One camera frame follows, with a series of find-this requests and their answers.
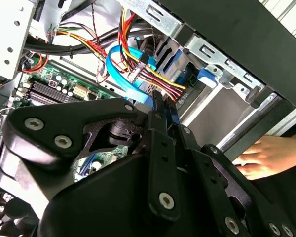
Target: hand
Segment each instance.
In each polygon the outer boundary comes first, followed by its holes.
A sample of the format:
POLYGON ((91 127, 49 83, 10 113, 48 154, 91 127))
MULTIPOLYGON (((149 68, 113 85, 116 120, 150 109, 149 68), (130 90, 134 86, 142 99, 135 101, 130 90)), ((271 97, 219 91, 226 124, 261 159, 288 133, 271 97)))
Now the hand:
POLYGON ((264 136, 233 164, 249 180, 278 174, 296 165, 296 135, 291 138, 264 136))

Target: finger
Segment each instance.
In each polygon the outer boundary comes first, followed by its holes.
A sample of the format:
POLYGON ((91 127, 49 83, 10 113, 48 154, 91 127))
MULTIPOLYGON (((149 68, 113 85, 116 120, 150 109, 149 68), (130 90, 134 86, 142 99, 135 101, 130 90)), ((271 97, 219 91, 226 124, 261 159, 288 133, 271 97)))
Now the finger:
POLYGON ((254 153, 259 153, 261 151, 262 151, 262 144, 254 143, 246 151, 244 151, 243 154, 254 154, 254 153))
POLYGON ((241 158, 236 158, 236 159, 234 159, 233 161, 232 161, 232 163, 234 164, 234 165, 242 165, 243 164, 243 160, 241 159, 241 158))
POLYGON ((246 178, 249 180, 256 180, 256 179, 261 179, 266 177, 265 175, 260 174, 256 174, 256 175, 246 175, 246 178))
POLYGON ((245 166, 239 166, 237 168, 245 176, 260 175, 260 173, 263 172, 262 165, 259 164, 247 164, 245 166))
POLYGON ((253 153, 253 154, 242 154, 237 159, 237 162, 239 164, 245 165, 245 164, 262 164, 262 160, 259 156, 259 153, 253 153))

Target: black plastic bracket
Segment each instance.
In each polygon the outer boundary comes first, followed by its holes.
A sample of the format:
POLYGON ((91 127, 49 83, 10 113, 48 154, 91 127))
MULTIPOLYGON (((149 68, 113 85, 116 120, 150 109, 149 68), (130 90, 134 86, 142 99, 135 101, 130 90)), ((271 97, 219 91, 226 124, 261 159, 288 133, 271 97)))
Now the black plastic bracket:
POLYGON ((251 236, 236 216, 210 156, 199 151, 192 131, 183 125, 178 129, 189 169, 198 179, 199 186, 196 188, 202 189, 208 201, 204 210, 211 216, 208 218, 212 221, 208 223, 211 226, 209 231, 213 236, 251 236), (228 222, 233 223, 232 231, 226 224, 228 222))

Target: blue latch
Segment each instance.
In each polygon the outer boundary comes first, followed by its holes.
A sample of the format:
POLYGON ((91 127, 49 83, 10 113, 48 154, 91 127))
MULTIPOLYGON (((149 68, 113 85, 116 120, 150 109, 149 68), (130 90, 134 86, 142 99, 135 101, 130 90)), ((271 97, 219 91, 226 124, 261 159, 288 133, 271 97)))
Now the blue latch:
POLYGON ((210 73, 206 69, 202 68, 198 75, 197 79, 204 83, 205 85, 209 86, 210 88, 215 88, 217 86, 216 77, 214 74, 210 73))

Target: cable tie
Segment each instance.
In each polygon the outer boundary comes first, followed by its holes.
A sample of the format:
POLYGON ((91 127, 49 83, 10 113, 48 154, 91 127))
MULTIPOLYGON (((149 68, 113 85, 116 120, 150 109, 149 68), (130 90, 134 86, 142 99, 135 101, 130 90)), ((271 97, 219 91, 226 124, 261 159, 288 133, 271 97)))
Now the cable tie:
POLYGON ((70 59, 74 58, 73 47, 71 45, 69 46, 69 57, 70 57, 70 59))

